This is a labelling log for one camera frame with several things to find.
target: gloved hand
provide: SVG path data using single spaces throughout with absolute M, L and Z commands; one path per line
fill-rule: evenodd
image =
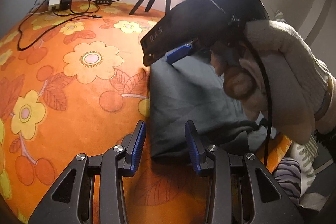
M 273 126 L 299 144 L 309 140 L 315 126 L 321 127 L 317 127 L 321 133 L 331 131 L 336 125 L 336 111 L 331 115 L 332 104 L 329 105 L 335 79 L 325 63 L 315 58 L 309 46 L 288 24 L 252 21 L 246 24 L 244 32 L 258 51 L 269 78 Z M 218 75 L 224 73 L 224 90 L 229 96 L 241 100 L 250 120 L 256 120 L 260 112 L 267 118 L 265 86 L 251 53 L 246 51 L 240 59 L 241 67 L 230 67 L 222 58 L 221 49 L 221 41 L 216 42 L 211 64 Z M 325 100 L 328 90 L 330 96 Z M 323 118 L 317 120 L 324 120 L 323 124 L 320 121 L 315 124 L 315 117 L 319 115 Z

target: blue gripper pad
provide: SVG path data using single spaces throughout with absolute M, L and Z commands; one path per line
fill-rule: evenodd
M 146 138 L 146 124 L 145 122 L 142 122 L 137 139 L 135 141 L 134 149 L 132 151 L 132 164 L 130 171 L 133 175 L 139 169 L 145 138 Z
M 201 165 L 206 162 L 206 155 L 204 146 L 199 138 L 199 134 L 193 121 L 187 121 L 185 123 L 184 133 L 193 170 L 197 175 L 200 175 L 202 172 Z
M 191 49 L 192 49 L 191 45 L 182 45 L 178 47 L 172 53 L 169 53 L 167 55 L 166 62 L 171 65 L 176 61 L 181 60 L 182 58 L 189 55 Z

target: orange bedspread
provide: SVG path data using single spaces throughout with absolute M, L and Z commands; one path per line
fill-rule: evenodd
M 73 3 L 77 12 L 86 8 Z M 104 153 L 149 116 L 140 39 L 163 13 L 141 8 L 130 16 L 131 8 L 103 6 L 102 19 L 65 23 L 23 52 L 16 50 L 17 26 L 0 40 L 0 192 L 24 223 L 73 157 Z M 62 20 L 32 16 L 22 26 L 21 47 Z M 273 141 L 271 171 L 289 145 L 283 135 Z M 202 223 L 207 179 L 186 166 L 152 163 L 149 149 L 146 141 L 139 171 L 124 179 L 129 222 Z

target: metal screw head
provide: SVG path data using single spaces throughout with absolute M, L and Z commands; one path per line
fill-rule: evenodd
M 246 157 L 247 157 L 249 160 L 254 160 L 254 159 L 255 159 L 255 154 L 253 154 L 253 153 L 247 153 L 247 154 L 246 154 Z
M 218 150 L 218 147 L 215 146 L 215 145 L 213 145 L 213 144 L 211 144 L 211 145 L 208 146 L 208 150 L 211 151 L 211 152 L 215 152 L 215 151 Z
M 85 154 L 83 153 L 80 153 L 76 156 L 76 160 L 83 160 L 83 159 L 85 159 Z
M 113 147 L 113 150 L 115 152 L 120 152 L 124 150 L 124 147 L 122 145 L 116 145 L 115 147 Z

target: yellow flower print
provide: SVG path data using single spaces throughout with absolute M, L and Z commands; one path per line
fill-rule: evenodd
M 36 124 L 41 122 L 45 116 L 45 107 L 37 102 L 38 94 L 35 90 L 29 91 L 26 96 L 19 97 L 15 103 L 11 122 L 11 129 L 14 134 L 21 132 L 26 140 L 34 137 Z
M 8 42 L 11 42 L 14 39 L 14 37 L 16 37 L 18 34 L 19 34 L 18 31 L 12 32 L 10 35 L 8 35 L 6 37 L 6 39 L 5 39 L 5 41 L 3 43 L 7 44 Z
M 5 167 L 5 156 L 2 150 L 3 136 L 5 134 L 5 127 L 3 126 L 2 120 L 0 119 L 0 174 Z
M 149 117 L 149 99 L 143 99 L 138 103 L 139 112 L 145 117 Z
M 3 153 L 2 142 L 5 134 L 5 128 L 2 120 L 0 119 L 0 193 L 4 198 L 11 197 L 11 184 L 9 182 L 8 175 L 4 169 L 5 156 Z
M 12 55 L 12 50 L 7 50 L 3 54 L 0 55 L 0 66 L 6 63 L 7 59 Z
M 63 21 L 67 20 L 66 18 L 60 18 L 56 15 L 39 15 L 37 18 L 35 18 L 31 24 L 33 25 L 33 30 L 38 30 L 43 27 L 48 27 L 48 26 L 54 26 L 57 24 L 62 23 Z
M 132 32 L 142 32 L 140 25 L 135 22 L 128 22 L 126 20 L 120 20 L 118 23 L 113 25 L 115 28 L 120 29 L 122 32 L 125 33 L 132 33 Z
M 68 22 L 64 27 L 61 28 L 60 32 L 65 35 L 73 34 L 74 32 L 80 32 L 84 30 L 83 22 Z
M 282 151 L 281 148 L 277 148 L 277 154 L 278 154 L 278 163 L 280 163 L 280 161 L 283 159 L 283 157 L 285 156 L 285 153 Z
M 5 170 L 0 174 L 0 193 L 6 199 L 11 198 L 11 183 Z
M 120 6 L 120 5 L 126 5 L 126 6 L 132 6 L 130 3 L 123 3 L 123 2 L 113 2 L 112 6 Z
M 26 218 L 21 212 L 19 211 L 17 214 L 17 219 L 20 220 L 23 224 L 28 223 L 28 218 Z
M 105 13 L 112 13 L 112 14 L 117 14 L 120 12 L 120 10 L 114 7 L 107 7 L 107 8 L 102 9 L 102 11 L 104 11 Z
M 152 20 L 149 20 L 148 24 L 153 27 L 156 23 L 159 22 L 159 20 L 160 20 L 160 18 L 158 18 L 158 17 L 152 17 Z
M 89 8 L 88 9 L 88 12 L 91 12 L 91 11 L 93 11 L 93 10 L 97 10 L 97 6 L 96 5 L 94 5 L 94 4 L 82 4 L 82 5 L 80 5 L 80 6 L 78 6 L 82 11 L 86 11 L 86 9 L 87 8 Z
M 123 63 L 118 52 L 117 47 L 106 46 L 101 41 L 78 44 L 73 52 L 63 57 L 63 61 L 68 63 L 63 73 L 67 76 L 77 75 L 77 80 L 83 84 L 93 82 L 96 77 L 110 79 L 115 74 L 114 67 Z

